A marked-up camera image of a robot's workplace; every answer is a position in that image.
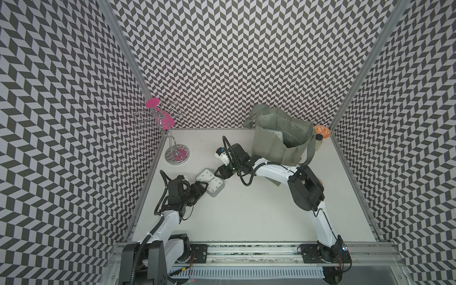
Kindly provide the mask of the grey-green tall analog clock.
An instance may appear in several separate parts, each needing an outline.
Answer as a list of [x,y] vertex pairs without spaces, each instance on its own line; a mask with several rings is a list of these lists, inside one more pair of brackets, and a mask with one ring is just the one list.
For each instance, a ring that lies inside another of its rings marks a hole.
[[224,189],[225,184],[222,178],[217,177],[210,169],[204,169],[195,179],[201,183],[207,183],[206,193],[216,197]]

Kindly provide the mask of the green canvas bag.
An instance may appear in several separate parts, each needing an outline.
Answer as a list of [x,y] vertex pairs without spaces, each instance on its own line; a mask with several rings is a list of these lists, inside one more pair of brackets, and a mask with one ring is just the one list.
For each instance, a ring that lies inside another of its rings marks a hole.
[[253,155],[285,166],[309,165],[315,155],[313,123],[293,118],[280,108],[257,104],[242,126],[255,129]]

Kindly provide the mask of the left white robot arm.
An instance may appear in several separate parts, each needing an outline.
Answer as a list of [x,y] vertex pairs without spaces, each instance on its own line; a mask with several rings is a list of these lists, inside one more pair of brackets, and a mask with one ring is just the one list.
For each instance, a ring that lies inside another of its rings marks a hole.
[[165,189],[154,210],[158,222],[145,237],[129,243],[122,251],[119,273],[120,285],[134,285],[137,281],[148,281],[152,285],[166,285],[169,281],[183,285],[173,279],[169,270],[175,262],[192,261],[194,254],[188,235],[172,232],[184,221],[187,207],[193,207],[208,190],[208,182],[190,184],[184,176],[171,179],[160,171]]

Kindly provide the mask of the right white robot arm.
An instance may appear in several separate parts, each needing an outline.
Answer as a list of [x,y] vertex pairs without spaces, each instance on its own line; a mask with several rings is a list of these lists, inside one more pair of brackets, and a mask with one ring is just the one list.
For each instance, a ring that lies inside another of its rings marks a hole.
[[229,179],[237,175],[244,186],[251,186],[257,176],[285,184],[294,203],[311,219],[320,260],[341,265],[352,260],[343,238],[331,226],[324,203],[324,187],[309,166],[285,166],[258,155],[250,156],[241,145],[231,145],[226,136],[222,142],[223,147],[216,151],[216,157],[223,162],[217,169],[217,177]]

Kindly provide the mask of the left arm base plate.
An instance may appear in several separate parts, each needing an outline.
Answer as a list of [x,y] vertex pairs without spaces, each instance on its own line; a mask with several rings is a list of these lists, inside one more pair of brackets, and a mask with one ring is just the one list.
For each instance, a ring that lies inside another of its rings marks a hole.
[[174,264],[205,264],[208,256],[208,244],[190,244],[185,248],[184,254]]

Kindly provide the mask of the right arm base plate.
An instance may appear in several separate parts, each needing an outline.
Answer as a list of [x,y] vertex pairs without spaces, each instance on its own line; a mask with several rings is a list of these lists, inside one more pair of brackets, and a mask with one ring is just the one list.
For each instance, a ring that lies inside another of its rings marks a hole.
[[348,251],[348,247],[339,243],[332,247],[327,247],[320,243],[301,244],[298,246],[297,252],[302,256],[305,264],[351,264],[352,259]]

